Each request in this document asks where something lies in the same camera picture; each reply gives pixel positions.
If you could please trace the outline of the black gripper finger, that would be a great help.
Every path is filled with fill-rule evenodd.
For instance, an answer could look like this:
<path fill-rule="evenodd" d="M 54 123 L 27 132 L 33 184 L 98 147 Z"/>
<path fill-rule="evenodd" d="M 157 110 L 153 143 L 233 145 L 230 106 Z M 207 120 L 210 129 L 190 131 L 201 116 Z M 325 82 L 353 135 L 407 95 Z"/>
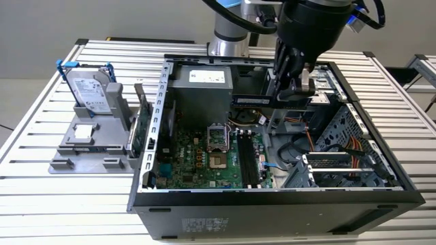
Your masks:
<path fill-rule="evenodd" d="M 314 82 L 310 78 L 310 73 L 313 71 L 314 65 L 305 62 L 305 55 L 298 51 L 297 56 L 297 69 L 294 77 L 294 87 L 295 87 L 295 96 L 298 99 L 303 99 L 314 95 Z"/>
<path fill-rule="evenodd" d="M 289 85 L 297 60 L 298 51 L 277 38 L 274 50 L 274 93 L 277 100 L 289 100 L 291 94 Z"/>

